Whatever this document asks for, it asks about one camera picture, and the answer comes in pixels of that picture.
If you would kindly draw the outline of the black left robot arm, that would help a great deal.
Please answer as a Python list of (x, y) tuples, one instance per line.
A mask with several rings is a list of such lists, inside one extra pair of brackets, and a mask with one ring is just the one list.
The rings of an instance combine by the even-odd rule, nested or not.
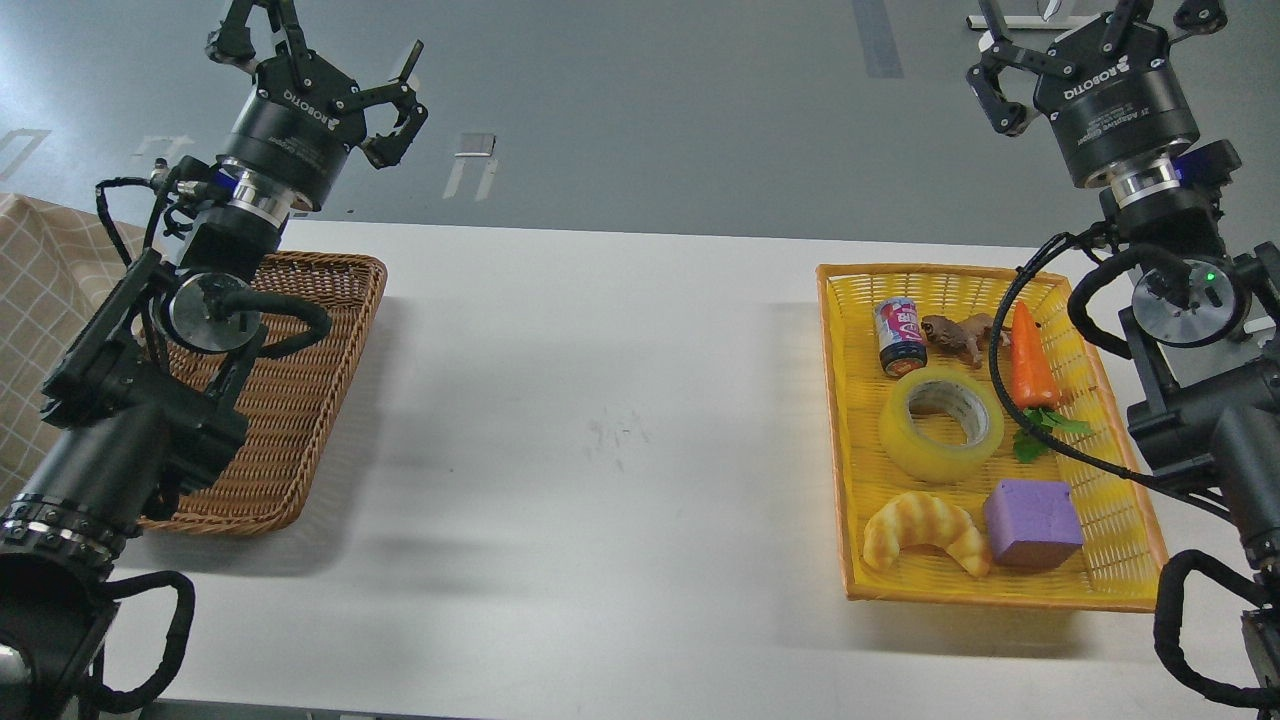
[(274, 53), (257, 58), (256, 1), (233, 1), (206, 54), (252, 79), (214, 163), (156, 160), (155, 202), (131, 255), (108, 204), (99, 219), (125, 270), (44, 382), (61, 434), (3, 510), (3, 716), (128, 714), (175, 679), (195, 620), (179, 571), (111, 573), (143, 519), (164, 521), (244, 446), (236, 405), (255, 364), (332, 332), (325, 309), (252, 281), (294, 211), (316, 211), (349, 154), (396, 167), (429, 117), (412, 74), (364, 87), (308, 46), (292, 1), (265, 1)]

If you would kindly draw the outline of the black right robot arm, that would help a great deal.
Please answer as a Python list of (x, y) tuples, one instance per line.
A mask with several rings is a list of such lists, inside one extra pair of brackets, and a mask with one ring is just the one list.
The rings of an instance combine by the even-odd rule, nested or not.
[[(1277, 716), (1279, 434), (1277, 338), (1248, 348), (1254, 311), (1277, 319), (1277, 247), (1228, 250), (1221, 199), (1242, 160), (1226, 140), (1201, 132), (1170, 53), (1185, 38), (1222, 29), (1216, 1), (1184, 1), (1174, 29), (1149, 18), (1149, 1), (1119, 1), (1064, 31), (1048, 47), (1018, 45), (995, 1), (980, 4), (979, 60), (966, 81), (993, 129), (1019, 136), (1043, 117), (1071, 182), (1098, 190), (1101, 222), (1047, 241), (998, 304), (1070, 249), (1106, 251), (1068, 300), (1068, 318), (1089, 348), (1133, 364), (1142, 398), (1126, 429), (1147, 473), (1070, 448), (1014, 407), (998, 370), (1000, 402), (1032, 437), (1065, 457), (1125, 478), (1229, 521), (1248, 575), (1198, 550), (1166, 561), (1155, 602), (1155, 652), (1166, 671), (1207, 701)], [(1192, 573), (1245, 601), (1242, 634), (1256, 685), (1194, 670), (1181, 647)]]

